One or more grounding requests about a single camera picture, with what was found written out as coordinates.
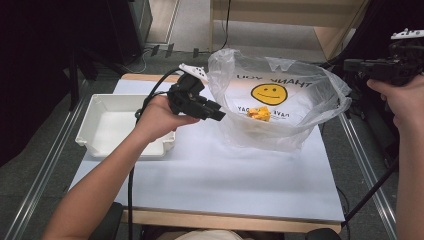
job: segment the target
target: clear plastic bag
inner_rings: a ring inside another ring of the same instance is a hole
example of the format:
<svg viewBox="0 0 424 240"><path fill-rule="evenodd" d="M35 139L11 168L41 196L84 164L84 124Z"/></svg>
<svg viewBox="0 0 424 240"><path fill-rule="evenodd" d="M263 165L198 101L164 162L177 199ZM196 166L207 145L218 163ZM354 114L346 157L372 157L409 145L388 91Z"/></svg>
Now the clear plastic bag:
<svg viewBox="0 0 424 240"><path fill-rule="evenodd" d="M319 123L347 110L351 89L338 76L296 60L248 57L223 49L208 63L209 88L227 115L219 124L237 146L290 152ZM267 106L269 122L247 116L250 108Z"/></svg>

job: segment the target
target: white tray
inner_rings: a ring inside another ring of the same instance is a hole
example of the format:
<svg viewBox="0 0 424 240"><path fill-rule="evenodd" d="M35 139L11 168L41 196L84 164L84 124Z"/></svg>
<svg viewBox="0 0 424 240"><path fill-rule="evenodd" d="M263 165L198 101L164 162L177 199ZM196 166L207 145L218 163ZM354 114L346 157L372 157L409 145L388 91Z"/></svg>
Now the white tray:
<svg viewBox="0 0 424 240"><path fill-rule="evenodd" d="M134 114L146 96L94 94L75 141L94 157L108 156L134 129ZM141 156L163 156L174 142L175 132L170 132L150 143Z"/></svg>

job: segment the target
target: table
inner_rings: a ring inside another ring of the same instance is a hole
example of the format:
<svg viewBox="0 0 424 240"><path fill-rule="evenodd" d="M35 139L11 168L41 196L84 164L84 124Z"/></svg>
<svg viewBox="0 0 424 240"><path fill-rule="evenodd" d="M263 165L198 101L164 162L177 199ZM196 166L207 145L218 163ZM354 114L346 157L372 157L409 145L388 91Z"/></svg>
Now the table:
<svg viewBox="0 0 424 240"><path fill-rule="evenodd" d="M160 77L126 74L114 93L148 93L155 84L148 80ZM212 98L207 88L201 95ZM274 232L341 230L343 212L318 127L302 151L282 153L230 146L220 139L218 124L208 119L180 127L174 148L164 157L136 163L135 223ZM101 160L86 153L71 186ZM125 182L115 201L126 205L126 196Z"/></svg>
<svg viewBox="0 0 424 240"><path fill-rule="evenodd" d="M214 20L226 20L229 0L210 1L209 49ZM313 26L327 59L362 19L368 0L232 0L230 21Z"/></svg>

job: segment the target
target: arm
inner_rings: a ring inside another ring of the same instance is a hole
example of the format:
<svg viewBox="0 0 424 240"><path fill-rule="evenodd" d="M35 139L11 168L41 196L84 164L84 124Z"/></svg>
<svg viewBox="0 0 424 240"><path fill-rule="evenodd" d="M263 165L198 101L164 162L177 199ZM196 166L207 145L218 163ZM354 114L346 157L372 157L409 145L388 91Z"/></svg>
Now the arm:
<svg viewBox="0 0 424 240"><path fill-rule="evenodd" d="M424 239L424 76L402 87L375 80L368 86L387 100L399 130L398 237Z"/></svg>
<svg viewBox="0 0 424 240"><path fill-rule="evenodd" d="M62 199L43 239L88 239L144 148L177 127L197 121L190 116L172 114L168 99L155 97L127 138Z"/></svg>

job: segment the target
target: yellow smiley face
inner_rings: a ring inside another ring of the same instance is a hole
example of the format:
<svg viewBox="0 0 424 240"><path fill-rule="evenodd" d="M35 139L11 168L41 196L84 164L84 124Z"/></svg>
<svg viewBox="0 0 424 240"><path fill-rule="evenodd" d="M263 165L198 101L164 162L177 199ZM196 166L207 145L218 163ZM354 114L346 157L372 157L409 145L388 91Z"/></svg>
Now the yellow smiley face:
<svg viewBox="0 0 424 240"><path fill-rule="evenodd" d="M252 89L253 98L261 103L276 106L287 99L287 90L279 84L261 84Z"/></svg>

